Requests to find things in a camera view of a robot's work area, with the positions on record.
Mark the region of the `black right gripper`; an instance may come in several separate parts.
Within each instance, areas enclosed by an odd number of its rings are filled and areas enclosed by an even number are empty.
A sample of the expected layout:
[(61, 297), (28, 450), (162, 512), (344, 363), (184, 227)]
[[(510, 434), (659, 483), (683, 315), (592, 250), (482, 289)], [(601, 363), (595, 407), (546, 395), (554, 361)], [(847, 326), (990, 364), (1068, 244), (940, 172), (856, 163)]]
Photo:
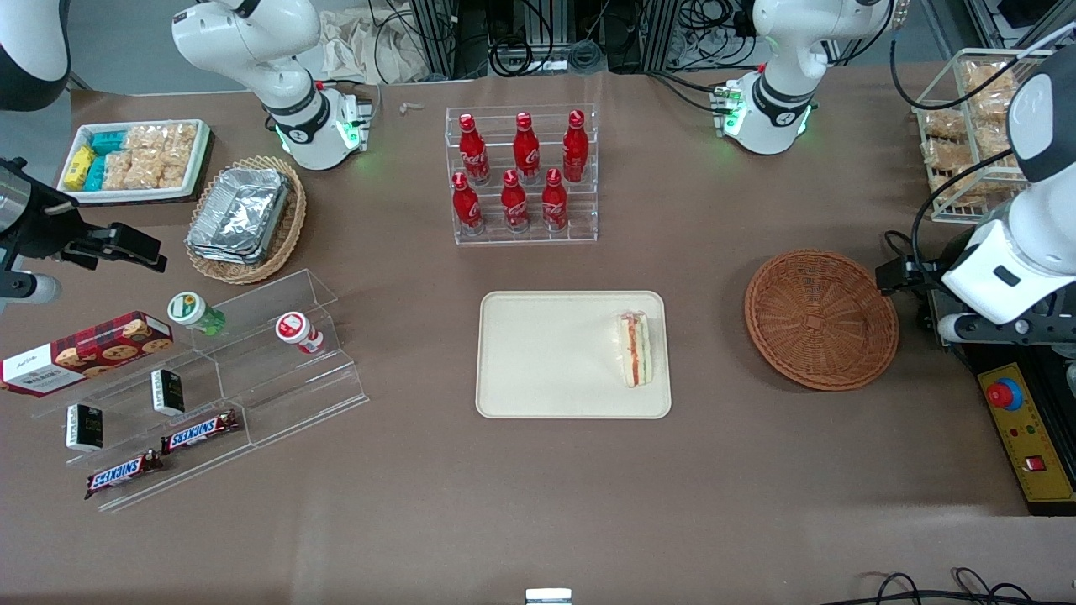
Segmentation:
[(3, 180), (1, 250), (3, 263), (17, 255), (45, 258), (60, 251), (63, 263), (88, 271), (95, 271), (99, 261), (122, 261), (157, 273), (168, 265), (157, 239), (123, 223), (88, 231), (74, 199), (37, 180)]

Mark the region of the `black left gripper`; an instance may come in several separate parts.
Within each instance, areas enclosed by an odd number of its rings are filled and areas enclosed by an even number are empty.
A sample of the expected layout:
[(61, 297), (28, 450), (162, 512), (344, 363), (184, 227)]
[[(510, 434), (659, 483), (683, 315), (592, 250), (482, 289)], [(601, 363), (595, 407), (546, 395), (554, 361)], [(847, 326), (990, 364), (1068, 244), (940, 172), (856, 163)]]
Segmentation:
[(953, 268), (965, 248), (965, 244), (948, 244), (942, 249), (937, 258), (928, 258), (921, 245), (914, 245), (912, 259), (892, 258), (876, 268), (878, 292), (883, 296), (893, 296), (896, 292), (926, 295), (934, 291), (954, 295), (954, 291), (946, 286), (942, 277)]

